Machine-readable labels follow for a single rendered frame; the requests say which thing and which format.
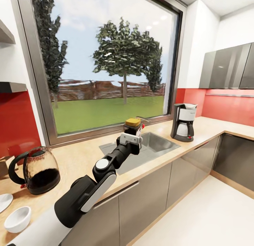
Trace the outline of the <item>bottle of coffee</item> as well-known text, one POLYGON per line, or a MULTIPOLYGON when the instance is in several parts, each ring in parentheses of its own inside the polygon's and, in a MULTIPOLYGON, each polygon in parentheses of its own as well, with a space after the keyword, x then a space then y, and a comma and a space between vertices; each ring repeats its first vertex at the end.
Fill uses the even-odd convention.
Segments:
MULTIPOLYGON (((141 130, 143 129, 144 124, 141 123, 141 119, 136 118, 130 118, 125 121, 125 124, 123 125, 123 130, 125 133, 134 135, 134 136, 140 136, 141 130)), ((139 150, 141 150, 142 144, 139 144, 139 150)))

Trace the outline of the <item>paper coffee filter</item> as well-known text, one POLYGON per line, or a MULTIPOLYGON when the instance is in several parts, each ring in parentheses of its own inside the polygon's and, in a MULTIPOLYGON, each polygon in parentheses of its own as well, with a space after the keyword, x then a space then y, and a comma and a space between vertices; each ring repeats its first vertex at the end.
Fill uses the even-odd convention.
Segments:
POLYGON ((186 104, 185 103, 185 107, 186 109, 194 109, 197 105, 193 105, 193 104, 186 104))

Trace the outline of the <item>electric kettle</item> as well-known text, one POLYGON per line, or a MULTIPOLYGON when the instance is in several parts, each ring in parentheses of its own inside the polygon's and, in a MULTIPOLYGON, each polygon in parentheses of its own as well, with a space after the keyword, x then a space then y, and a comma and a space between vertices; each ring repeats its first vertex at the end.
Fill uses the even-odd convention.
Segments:
POLYGON ((16 184, 26 186, 33 195, 41 195, 54 189, 61 176, 52 148, 38 146, 15 157, 9 165, 8 175, 16 184), (24 159, 24 179, 14 171, 15 164, 24 159))

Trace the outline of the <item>saucer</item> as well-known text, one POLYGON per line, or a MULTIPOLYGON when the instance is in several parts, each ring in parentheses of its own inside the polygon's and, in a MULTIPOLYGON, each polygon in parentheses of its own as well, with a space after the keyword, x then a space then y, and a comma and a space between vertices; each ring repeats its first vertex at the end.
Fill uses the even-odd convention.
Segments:
POLYGON ((8 194, 2 194, 0 195, 0 212, 2 212, 13 200, 13 195, 8 194))

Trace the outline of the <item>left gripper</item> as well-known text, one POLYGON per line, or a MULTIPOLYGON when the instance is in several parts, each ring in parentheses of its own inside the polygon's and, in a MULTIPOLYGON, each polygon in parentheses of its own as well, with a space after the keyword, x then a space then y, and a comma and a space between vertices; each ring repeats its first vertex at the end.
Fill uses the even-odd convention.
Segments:
POLYGON ((126 145, 120 144, 120 137, 116 139, 117 147, 115 150, 119 150, 125 157, 125 160, 130 154, 139 154, 139 143, 130 142, 126 145))

